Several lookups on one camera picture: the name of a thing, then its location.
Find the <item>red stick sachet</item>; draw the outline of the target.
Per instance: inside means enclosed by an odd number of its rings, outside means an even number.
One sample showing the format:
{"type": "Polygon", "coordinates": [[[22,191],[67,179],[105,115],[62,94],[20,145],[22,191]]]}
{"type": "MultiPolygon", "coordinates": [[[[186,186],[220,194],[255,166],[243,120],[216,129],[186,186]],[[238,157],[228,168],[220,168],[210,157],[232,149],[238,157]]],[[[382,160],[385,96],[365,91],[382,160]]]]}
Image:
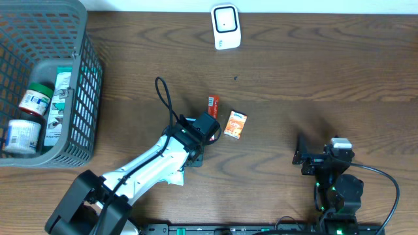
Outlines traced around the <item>red stick sachet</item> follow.
{"type": "Polygon", "coordinates": [[[217,119],[219,109],[219,96],[210,95],[208,97],[208,113],[214,118],[217,119]]]}

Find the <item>orange snack packet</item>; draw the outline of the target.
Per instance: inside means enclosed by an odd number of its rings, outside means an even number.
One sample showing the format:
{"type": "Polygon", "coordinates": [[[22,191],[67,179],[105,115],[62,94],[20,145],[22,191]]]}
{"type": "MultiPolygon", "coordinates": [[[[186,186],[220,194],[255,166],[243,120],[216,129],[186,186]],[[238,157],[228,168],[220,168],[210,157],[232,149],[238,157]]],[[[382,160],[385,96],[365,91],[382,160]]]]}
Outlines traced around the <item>orange snack packet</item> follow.
{"type": "Polygon", "coordinates": [[[240,139],[247,118],[248,117],[244,114],[232,111],[223,133],[233,138],[240,139]]]}

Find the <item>light green tissue packet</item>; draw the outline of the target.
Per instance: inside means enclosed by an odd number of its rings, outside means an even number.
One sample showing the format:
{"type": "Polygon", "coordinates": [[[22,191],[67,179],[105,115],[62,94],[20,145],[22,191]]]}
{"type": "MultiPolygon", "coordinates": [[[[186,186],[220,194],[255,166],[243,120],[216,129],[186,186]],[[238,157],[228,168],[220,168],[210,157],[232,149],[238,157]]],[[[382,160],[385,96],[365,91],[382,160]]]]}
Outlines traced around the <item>light green tissue packet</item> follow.
{"type": "Polygon", "coordinates": [[[166,179],[168,184],[174,184],[183,186],[184,185],[184,168],[181,168],[174,173],[169,174],[168,178],[166,179]]]}

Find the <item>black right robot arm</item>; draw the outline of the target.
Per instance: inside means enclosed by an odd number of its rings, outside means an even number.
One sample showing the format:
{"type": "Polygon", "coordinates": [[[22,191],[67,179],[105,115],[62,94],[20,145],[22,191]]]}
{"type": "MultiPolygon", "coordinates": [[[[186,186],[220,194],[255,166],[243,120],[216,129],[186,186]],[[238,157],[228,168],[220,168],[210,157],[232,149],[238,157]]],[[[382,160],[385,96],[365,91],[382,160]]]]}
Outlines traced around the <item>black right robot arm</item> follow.
{"type": "Polygon", "coordinates": [[[346,174],[355,153],[346,138],[334,137],[322,153],[312,153],[303,135],[298,135],[292,163],[301,165],[301,173],[316,179],[316,208],[333,215],[353,217],[361,207],[363,181],[346,174]]]}

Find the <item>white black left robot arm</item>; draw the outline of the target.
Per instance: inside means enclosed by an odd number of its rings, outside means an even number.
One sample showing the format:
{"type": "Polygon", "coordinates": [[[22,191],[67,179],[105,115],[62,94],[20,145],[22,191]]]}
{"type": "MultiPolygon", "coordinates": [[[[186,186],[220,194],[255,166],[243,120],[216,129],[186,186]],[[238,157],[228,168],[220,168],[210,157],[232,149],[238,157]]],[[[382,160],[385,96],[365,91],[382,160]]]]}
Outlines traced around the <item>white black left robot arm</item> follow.
{"type": "Polygon", "coordinates": [[[48,234],[137,234],[126,226],[132,205],[160,181],[181,185],[180,169],[198,157],[206,141],[201,127],[176,125],[125,166],[97,176],[86,170],[73,181],[45,224],[48,234]]]}

